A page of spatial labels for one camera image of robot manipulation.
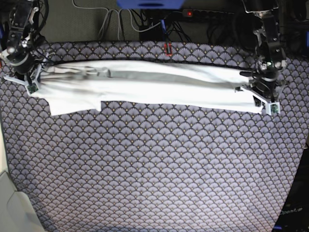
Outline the black power strip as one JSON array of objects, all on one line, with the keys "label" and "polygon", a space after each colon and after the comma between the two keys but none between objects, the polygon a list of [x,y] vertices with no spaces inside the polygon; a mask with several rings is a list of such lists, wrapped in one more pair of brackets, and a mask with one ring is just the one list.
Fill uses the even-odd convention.
[{"label": "black power strip", "polygon": [[192,10],[183,9],[183,17],[194,19],[194,20],[206,20],[206,19],[225,19],[233,17],[235,14],[231,12],[222,11],[208,11],[208,10]]}]

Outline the white printed T-shirt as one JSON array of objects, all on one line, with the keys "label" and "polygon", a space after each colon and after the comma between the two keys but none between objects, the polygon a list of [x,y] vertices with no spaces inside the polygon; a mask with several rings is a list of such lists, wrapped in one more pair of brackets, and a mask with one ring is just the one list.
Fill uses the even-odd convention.
[{"label": "white printed T-shirt", "polygon": [[177,104],[260,113],[237,69],[209,65],[99,60],[45,68],[33,97],[45,99],[53,116],[101,110],[102,102]]}]

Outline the red table clamp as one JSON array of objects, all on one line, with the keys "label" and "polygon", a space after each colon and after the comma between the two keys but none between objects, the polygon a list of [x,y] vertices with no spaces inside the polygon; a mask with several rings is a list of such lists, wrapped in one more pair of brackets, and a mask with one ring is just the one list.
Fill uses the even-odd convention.
[{"label": "red table clamp", "polygon": [[168,57],[172,56],[172,45],[171,43],[164,43],[165,55]]}]

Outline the fan-patterned grey tablecloth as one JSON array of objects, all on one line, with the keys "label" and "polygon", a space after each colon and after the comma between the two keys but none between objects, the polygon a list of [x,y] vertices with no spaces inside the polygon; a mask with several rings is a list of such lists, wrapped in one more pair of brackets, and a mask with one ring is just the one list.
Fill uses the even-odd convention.
[{"label": "fan-patterned grey tablecloth", "polygon": [[280,78],[275,116],[123,101],[51,116],[1,80],[11,179],[49,232],[269,232],[309,132],[308,60]]}]

